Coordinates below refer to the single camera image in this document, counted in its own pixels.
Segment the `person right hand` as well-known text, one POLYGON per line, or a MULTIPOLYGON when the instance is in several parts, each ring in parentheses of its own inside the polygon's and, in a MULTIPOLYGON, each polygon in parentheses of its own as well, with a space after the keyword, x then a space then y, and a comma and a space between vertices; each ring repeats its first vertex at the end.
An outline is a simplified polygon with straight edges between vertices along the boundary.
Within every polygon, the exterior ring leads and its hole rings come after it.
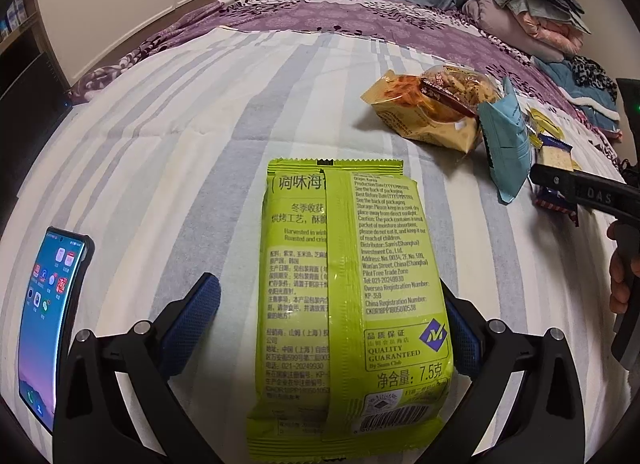
MULTIPOLYGON (((608 239, 617 241, 617 227, 619 222, 614 221, 614 223, 608 226, 608 231, 606 235, 608 239)), ((629 267, 632 273, 639 278, 640 275, 640 259, 639 255, 631 258, 631 262, 629 263, 629 267)), ((610 309, 613 314, 625 314, 628 306, 628 301, 630 297, 630 288, 625 280, 625 264, 620 258, 620 253, 618 253, 617 247, 613 252, 610 262, 610 267, 608 267, 608 273, 610 274, 610 309)))

